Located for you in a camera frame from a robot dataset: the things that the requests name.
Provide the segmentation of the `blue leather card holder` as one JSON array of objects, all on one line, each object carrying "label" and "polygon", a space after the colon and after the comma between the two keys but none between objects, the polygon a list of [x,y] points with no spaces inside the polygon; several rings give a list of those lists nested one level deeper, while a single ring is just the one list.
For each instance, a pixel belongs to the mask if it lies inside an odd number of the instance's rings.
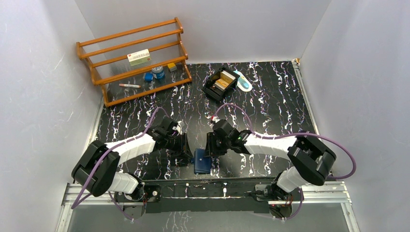
[{"label": "blue leather card holder", "polygon": [[205,149],[195,149],[191,163],[194,165],[195,174],[210,174],[212,158],[205,157]]}]

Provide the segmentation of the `black card box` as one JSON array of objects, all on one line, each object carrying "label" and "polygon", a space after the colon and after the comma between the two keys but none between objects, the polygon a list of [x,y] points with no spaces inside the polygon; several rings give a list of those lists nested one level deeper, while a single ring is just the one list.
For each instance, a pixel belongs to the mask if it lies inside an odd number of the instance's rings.
[{"label": "black card box", "polygon": [[239,77],[240,75],[228,68],[221,67],[207,78],[202,91],[206,96],[220,102],[228,92],[236,87]]}]

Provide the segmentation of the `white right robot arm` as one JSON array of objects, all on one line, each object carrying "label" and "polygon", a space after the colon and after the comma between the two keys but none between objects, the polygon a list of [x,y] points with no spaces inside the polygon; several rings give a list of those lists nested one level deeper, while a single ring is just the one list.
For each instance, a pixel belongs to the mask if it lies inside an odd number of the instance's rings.
[{"label": "white right robot arm", "polygon": [[222,156],[228,150],[274,156],[292,163],[292,167],[278,174],[271,185],[256,185],[253,191],[245,194],[260,202],[286,200],[292,191],[305,184],[322,186],[337,158],[315,134],[301,132],[283,138],[260,135],[251,130],[238,131],[223,119],[207,133],[205,155]]}]

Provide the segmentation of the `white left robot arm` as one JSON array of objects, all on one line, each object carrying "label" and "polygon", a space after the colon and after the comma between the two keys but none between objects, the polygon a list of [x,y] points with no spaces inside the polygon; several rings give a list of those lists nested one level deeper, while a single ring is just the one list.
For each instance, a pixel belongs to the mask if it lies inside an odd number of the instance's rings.
[{"label": "white left robot arm", "polygon": [[95,140],[85,150],[71,176],[94,197],[106,192],[121,192],[132,201],[140,201],[146,195],[144,181],[134,174],[118,172],[118,166],[163,149],[190,160],[193,155],[183,126],[183,121],[165,117],[161,124],[151,126],[133,138],[111,143]]}]

